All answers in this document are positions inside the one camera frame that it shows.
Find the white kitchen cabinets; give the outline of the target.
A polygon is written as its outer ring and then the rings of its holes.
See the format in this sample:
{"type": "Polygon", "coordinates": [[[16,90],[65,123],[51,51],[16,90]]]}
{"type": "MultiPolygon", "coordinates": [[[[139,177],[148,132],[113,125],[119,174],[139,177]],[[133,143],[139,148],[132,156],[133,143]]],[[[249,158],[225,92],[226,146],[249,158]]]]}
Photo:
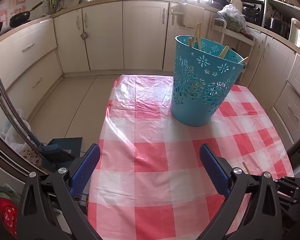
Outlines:
{"type": "MultiPolygon", "coordinates": [[[[56,52],[61,65],[46,69],[44,89],[61,74],[100,70],[174,69],[175,37],[192,35],[197,22],[207,38],[211,18],[218,16],[186,3],[153,0],[119,0],[97,3],[23,24],[0,37],[0,78],[5,88],[20,78],[50,52],[56,52]]],[[[291,56],[286,46],[258,30],[251,59],[242,85],[248,86],[265,107],[274,104],[264,96],[262,77],[290,71],[290,83],[300,87],[300,55],[291,56]]]]}

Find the white storage trolley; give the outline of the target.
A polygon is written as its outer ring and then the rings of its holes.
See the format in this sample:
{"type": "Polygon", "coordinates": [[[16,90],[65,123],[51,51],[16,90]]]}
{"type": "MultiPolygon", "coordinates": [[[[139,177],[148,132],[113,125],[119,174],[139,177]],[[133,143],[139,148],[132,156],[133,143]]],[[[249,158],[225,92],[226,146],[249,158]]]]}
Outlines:
{"type": "Polygon", "coordinates": [[[247,64],[251,59],[251,54],[255,46],[255,37],[253,35],[248,35],[248,37],[246,37],[241,33],[228,29],[226,27],[226,21],[223,19],[211,18],[207,38],[222,45],[229,46],[230,49],[234,50],[243,58],[249,57],[236,81],[236,84],[241,85],[247,69],[247,64]]]}

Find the black wok on counter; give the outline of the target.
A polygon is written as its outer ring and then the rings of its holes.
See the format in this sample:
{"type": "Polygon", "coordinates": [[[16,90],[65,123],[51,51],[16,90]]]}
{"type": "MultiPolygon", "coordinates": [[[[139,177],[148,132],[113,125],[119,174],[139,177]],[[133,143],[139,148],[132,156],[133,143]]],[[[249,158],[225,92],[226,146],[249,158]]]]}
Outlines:
{"type": "Polygon", "coordinates": [[[9,21],[9,26],[11,28],[16,28],[16,27],[28,22],[31,12],[34,11],[35,9],[37,9],[43,3],[44,3],[44,1],[41,1],[37,5],[35,5],[32,9],[25,11],[25,12],[20,12],[18,14],[15,14],[14,16],[12,16],[9,21]]]}

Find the blue perforated plastic basket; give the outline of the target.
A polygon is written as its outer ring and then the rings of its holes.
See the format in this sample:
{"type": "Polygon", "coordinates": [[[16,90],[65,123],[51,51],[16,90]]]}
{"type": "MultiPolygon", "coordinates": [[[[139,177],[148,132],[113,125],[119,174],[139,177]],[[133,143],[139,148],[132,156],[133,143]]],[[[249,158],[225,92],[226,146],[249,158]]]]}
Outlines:
{"type": "Polygon", "coordinates": [[[243,69],[243,57],[203,38],[189,45],[190,35],[175,37],[171,112],[187,126],[204,126],[217,111],[243,69]]]}

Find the green vegetable bag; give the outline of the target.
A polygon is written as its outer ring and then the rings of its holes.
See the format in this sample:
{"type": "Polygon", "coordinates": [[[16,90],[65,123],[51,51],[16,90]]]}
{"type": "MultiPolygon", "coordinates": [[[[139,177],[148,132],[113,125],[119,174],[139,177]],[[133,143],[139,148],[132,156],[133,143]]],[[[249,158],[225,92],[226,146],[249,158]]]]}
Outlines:
{"type": "Polygon", "coordinates": [[[217,16],[225,20],[227,29],[237,33],[246,30],[246,21],[243,14],[232,4],[224,6],[222,10],[217,12],[217,16]]]}

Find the red bag on floor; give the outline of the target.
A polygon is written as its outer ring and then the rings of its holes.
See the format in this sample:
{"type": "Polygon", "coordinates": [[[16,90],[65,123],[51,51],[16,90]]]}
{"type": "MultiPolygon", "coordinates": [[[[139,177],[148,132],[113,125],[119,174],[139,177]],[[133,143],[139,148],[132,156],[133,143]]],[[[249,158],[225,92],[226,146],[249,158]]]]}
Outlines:
{"type": "Polygon", "coordinates": [[[0,220],[15,239],[17,238],[17,217],[18,208],[14,202],[7,198],[0,198],[0,220]]]}

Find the blue box on floor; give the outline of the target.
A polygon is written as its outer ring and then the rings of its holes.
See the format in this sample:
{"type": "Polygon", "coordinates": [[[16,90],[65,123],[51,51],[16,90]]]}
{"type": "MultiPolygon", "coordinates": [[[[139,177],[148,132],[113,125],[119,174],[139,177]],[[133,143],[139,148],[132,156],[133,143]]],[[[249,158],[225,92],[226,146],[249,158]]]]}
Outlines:
{"type": "Polygon", "coordinates": [[[69,167],[75,158],[80,157],[82,137],[55,138],[42,146],[42,167],[55,172],[61,167],[69,167]]]}

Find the red white checkered tablecloth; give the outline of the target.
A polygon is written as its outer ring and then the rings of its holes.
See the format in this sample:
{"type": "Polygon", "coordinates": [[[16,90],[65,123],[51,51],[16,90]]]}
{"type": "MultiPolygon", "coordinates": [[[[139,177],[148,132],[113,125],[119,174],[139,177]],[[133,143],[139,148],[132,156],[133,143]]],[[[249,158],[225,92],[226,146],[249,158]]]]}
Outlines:
{"type": "Polygon", "coordinates": [[[220,208],[199,158],[208,144],[232,167],[292,176],[284,145],[253,94],[234,85],[202,127],[171,113],[170,76],[123,75],[98,91],[107,100],[91,177],[88,220],[103,239],[195,239],[220,208]]]}

